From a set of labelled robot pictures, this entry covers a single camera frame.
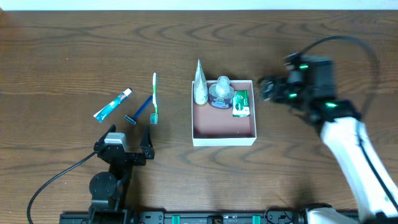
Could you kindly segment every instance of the box with items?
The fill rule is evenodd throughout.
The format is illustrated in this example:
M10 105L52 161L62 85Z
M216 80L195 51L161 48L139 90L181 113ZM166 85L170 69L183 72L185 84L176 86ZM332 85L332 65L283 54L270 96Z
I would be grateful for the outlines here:
M206 81L198 62L192 82L194 146L251 146L257 139L251 80Z

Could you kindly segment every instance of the green light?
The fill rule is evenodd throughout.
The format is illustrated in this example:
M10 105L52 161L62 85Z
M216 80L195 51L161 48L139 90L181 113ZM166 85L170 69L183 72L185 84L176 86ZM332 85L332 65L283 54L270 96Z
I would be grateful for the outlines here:
M300 69L307 69L307 68L308 68L308 65L307 65L307 64L302 64L302 65L299 66L299 68L300 68Z
M327 102L327 103L326 103L326 106L327 106L328 108L335 108L335 107L337 106L337 104L336 104L336 103L329 103L329 102Z
M297 96L297 93L291 93L289 94L289 98L295 98Z

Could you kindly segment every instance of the wood grain surface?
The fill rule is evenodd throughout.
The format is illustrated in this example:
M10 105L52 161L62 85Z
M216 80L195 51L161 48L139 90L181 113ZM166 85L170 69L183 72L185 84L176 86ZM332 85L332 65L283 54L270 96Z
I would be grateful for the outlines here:
M92 152L116 124L139 141L153 107L131 126L158 72L156 156L134 168L129 204L184 210L265 210L325 202L356 208L331 152L288 107L256 97L251 147L193 147L191 81L200 58L208 80L257 82L286 74L283 57L329 35L367 41L381 64L369 90L364 50L329 42L313 54L333 57L340 98L361 109L392 178L398 180L398 15L395 11L90 11L4 12L0 18L0 223L27 223L26 207L49 178ZM134 94L103 123L93 114L127 87ZM63 211L87 211L88 184L108 166L92 158L50 184L32 207L35 223L58 223Z

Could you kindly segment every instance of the white wall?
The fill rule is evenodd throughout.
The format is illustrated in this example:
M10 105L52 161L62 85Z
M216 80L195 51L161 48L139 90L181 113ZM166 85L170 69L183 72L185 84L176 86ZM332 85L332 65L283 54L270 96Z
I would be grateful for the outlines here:
M3 10L398 9L398 0L0 0Z

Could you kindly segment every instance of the clear plastic lid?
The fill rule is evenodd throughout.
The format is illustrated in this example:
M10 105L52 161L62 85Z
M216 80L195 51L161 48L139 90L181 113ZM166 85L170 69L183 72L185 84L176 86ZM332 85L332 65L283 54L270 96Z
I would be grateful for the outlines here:
M219 96L226 96L230 93L228 77L222 76L217 79L216 93Z

